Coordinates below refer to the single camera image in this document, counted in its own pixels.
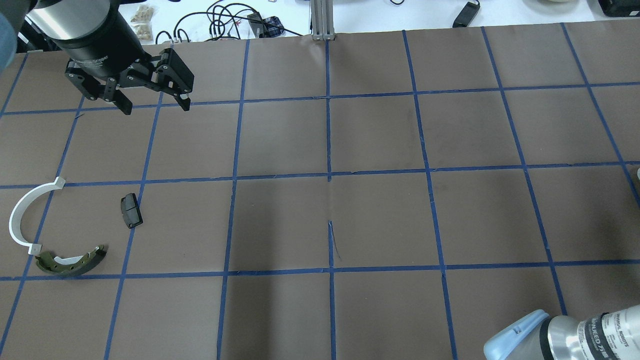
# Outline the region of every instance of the black box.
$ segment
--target black box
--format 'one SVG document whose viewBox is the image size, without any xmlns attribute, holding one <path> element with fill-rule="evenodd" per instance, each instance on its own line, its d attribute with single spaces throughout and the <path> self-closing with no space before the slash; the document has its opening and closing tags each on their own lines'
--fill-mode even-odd
<svg viewBox="0 0 640 360">
<path fill-rule="evenodd" d="M 606 16 L 640 17 L 640 0 L 598 0 Z"/>
</svg>

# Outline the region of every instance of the light blue plastic cap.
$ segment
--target light blue plastic cap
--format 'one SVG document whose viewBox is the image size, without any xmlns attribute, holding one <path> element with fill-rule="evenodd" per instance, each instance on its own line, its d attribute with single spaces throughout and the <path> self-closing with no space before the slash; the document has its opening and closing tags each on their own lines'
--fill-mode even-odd
<svg viewBox="0 0 640 360">
<path fill-rule="evenodd" d="M 484 356 L 487 360 L 505 360 L 524 338 L 527 337 L 549 314 L 542 310 L 535 310 L 531 314 L 512 323 L 503 331 L 484 344 Z"/>
<path fill-rule="evenodd" d="M 11 64 L 18 42 L 9 20 L 0 13 L 0 74 Z"/>
</svg>

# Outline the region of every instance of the black electronic device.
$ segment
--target black electronic device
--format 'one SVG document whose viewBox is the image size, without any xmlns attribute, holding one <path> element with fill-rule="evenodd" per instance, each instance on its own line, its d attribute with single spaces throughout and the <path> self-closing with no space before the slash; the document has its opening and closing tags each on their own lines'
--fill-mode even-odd
<svg viewBox="0 0 640 360">
<path fill-rule="evenodd" d="M 246 18 L 249 19 L 249 25 L 251 26 L 251 30 L 253 30 L 255 37 L 264 38 L 266 30 L 264 29 L 264 21 L 262 21 L 260 13 L 251 13 L 247 15 Z"/>
<path fill-rule="evenodd" d="M 122 212 L 124 223 L 127 224 L 129 229 L 142 224 L 142 214 L 140 213 L 136 194 L 128 193 L 120 199 L 120 211 Z"/>
<path fill-rule="evenodd" d="M 476 17 L 478 11 L 480 10 L 480 2 L 477 4 L 468 2 L 462 11 L 458 14 L 458 17 L 453 22 L 454 28 L 466 28 L 469 23 Z"/>
<path fill-rule="evenodd" d="M 640 0 L 598 0 L 606 16 L 640 17 Z"/>
</svg>

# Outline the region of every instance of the metal frame post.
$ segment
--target metal frame post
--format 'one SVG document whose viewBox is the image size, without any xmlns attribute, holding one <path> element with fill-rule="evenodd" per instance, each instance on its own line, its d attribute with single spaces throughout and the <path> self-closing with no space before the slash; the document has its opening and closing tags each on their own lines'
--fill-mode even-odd
<svg viewBox="0 0 640 360">
<path fill-rule="evenodd" d="M 311 0 L 311 30 L 314 40 L 333 40 L 333 0 Z"/>
</svg>

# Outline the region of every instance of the power adapter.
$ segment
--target power adapter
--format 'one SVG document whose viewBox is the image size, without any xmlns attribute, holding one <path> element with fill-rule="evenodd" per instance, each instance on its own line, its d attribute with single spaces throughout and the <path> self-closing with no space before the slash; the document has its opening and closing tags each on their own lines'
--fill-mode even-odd
<svg viewBox="0 0 640 360">
<path fill-rule="evenodd" d="M 480 10 L 480 1 L 477 4 L 468 2 L 462 11 L 458 14 L 458 17 L 453 22 L 454 28 L 466 28 L 469 23 L 476 17 L 476 14 Z"/>
<path fill-rule="evenodd" d="M 262 21 L 262 16 L 260 13 L 255 12 L 247 15 L 247 19 L 249 19 L 249 25 L 251 26 L 251 30 L 253 30 L 253 34 L 257 38 L 264 38 L 264 22 Z"/>
</svg>

